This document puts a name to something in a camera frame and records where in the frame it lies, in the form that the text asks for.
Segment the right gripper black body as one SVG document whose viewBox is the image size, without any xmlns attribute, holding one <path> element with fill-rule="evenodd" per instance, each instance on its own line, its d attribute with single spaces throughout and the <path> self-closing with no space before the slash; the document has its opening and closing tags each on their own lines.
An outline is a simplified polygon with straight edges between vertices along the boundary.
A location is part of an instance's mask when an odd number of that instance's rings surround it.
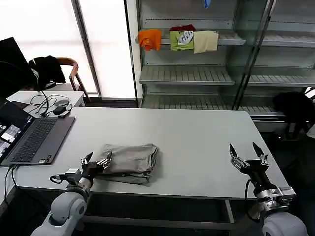
<svg viewBox="0 0 315 236">
<path fill-rule="evenodd" d="M 255 189 L 271 189 L 271 182 L 266 175 L 268 165 L 263 165 L 261 160 L 248 160 L 248 165 L 242 167 L 242 173 L 250 177 Z"/>
</svg>

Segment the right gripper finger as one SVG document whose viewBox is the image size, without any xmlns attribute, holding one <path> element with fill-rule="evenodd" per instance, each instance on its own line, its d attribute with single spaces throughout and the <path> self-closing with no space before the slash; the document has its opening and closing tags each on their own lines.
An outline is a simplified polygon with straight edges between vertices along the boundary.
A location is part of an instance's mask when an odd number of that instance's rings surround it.
<svg viewBox="0 0 315 236">
<path fill-rule="evenodd" d="M 260 159 L 261 164 L 262 165 L 268 165 L 268 163 L 267 163 L 268 155 L 265 154 L 263 152 L 263 150 L 255 142 L 252 142 L 252 146 L 253 146 L 253 149 L 254 149 L 257 157 Z"/>
<path fill-rule="evenodd" d="M 242 158 L 238 157 L 236 150 L 232 144 L 229 144 L 231 163 L 239 171 L 248 167 L 248 163 Z"/>
</svg>

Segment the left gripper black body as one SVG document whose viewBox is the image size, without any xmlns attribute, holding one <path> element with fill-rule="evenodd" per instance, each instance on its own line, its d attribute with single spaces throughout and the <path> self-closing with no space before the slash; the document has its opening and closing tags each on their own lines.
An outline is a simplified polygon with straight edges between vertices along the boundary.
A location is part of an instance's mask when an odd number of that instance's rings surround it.
<svg viewBox="0 0 315 236">
<path fill-rule="evenodd" d="M 98 174 L 102 173 L 104 166 L 97 162 L 86 162 L 82 164 L 82 177 L 86 179 L 94 179 Z"/>
</svg>

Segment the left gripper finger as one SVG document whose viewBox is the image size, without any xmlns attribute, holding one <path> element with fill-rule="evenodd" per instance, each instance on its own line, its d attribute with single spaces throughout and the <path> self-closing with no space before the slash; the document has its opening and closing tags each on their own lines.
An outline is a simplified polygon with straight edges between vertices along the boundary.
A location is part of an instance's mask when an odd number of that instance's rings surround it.
<svg viewBox="0 0 315 236">
<path fill-rule="evenodd" d="M 96 164 L 102 170 L 106 170 L 109 168 L 111 161 L 112 161 L 112 152 L 109 152 L 105 158 L 101 159 Z"/>
<path fill-rule="evenodd" d="M 86 157 L 82 158 L 82 159 L 81 159 L 81 164 L 82 164 L 82 165 L 88 165 L 88 163 L 90 162 L 90 159 L 91 159 L 92 155 L 93 155 L 93 152 L 87 154 Z"/>
</svg>

